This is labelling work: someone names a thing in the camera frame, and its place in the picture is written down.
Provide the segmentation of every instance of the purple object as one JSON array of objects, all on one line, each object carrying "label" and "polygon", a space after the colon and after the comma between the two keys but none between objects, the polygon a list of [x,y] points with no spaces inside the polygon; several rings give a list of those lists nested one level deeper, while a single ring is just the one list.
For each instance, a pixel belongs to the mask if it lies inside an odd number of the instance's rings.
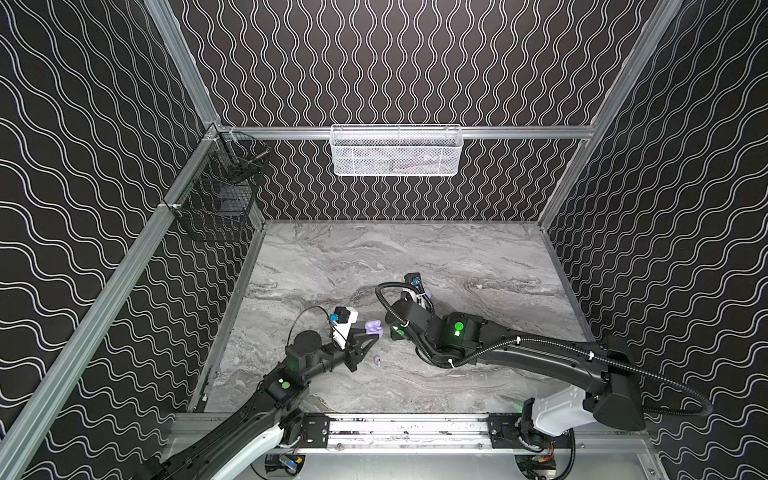
[{"label": "purple object", "polygon": [[384,329],[382,328],[381,320],[368,320],[366,322],[366,333],[378,333],[379,338],[384,336]]}]

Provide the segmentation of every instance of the marble tabletop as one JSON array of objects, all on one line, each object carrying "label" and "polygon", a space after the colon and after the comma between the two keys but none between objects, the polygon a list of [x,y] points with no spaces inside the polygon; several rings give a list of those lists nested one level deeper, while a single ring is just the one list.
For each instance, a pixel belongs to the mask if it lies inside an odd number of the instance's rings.
[{"label": "marble tabletop", "polygon": [[[384,319],[374,286],[420,272],[438,315],[462,311],[562,339],[584,335],[533,224],[270,223],[210,391],[207,412],[232,412],[283,357],[290,324],[311,305],[353,306]],[[398,293],[393,291],[393,300]],[[310,310],[294,335],[328,335]],[[379,356],[380,366],[373,359]],[[357,372],[315,378],[304,402],[320,412],[516,412],[563,382],[502,366],[443,370],[385,335]]]}]

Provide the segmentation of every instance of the black wire basket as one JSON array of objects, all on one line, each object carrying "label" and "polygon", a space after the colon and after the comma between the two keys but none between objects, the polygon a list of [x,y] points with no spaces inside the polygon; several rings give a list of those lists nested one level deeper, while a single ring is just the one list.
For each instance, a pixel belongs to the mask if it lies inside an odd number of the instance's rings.
[{"label": "black wire basket", "polygon": [[255,177],[266,164],[270,149],[252,148],[247,157],[235,156],[227,144],[216,144],[207,154],[178,204],[171,210],[184,231],[198,242],[249,242],[255,227],[250,212],[256,197]]}]

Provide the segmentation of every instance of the white mesh basket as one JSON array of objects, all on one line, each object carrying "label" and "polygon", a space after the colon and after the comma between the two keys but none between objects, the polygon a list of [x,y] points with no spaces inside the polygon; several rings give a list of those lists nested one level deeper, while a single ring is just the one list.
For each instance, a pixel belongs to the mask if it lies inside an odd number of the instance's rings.
[{"label": "white mesh basket", "polygon": [[343,176],[451,177],[464,139],[458,125],[333,125],[333,171]]}]

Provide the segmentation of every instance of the patterned wall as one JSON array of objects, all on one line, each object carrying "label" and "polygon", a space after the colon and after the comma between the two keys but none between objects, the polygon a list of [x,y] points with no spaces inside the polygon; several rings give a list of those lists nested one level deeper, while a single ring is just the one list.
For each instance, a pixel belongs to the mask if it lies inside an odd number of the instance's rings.
[{"label": "patterned wall", "polygon": [[195,243],[175,224],[23,478],[130,478],[185,411],[248,243]]},{"label": "patterned wall", "polygon": [[[237,139],[235,151],[253,146]],[[265,218],[279,220],[536,221],[577,144],[466,141],[453,177],[338,177],[327,141],[280,141],[257,203]]]},{"label": "patterned wall", "polygon": [[654,0],[171,0],[222,122],[588,124]]},{"label": "patterned wall", "polygon": [[650,424],[675,480],[768,478],[767,31],[765,0],[687,0],[551,228],[595,335],[714,402]]},{"label": "patterned wall", "polygon": [[139,0],[0,0],[0,438],[197,146]]}]

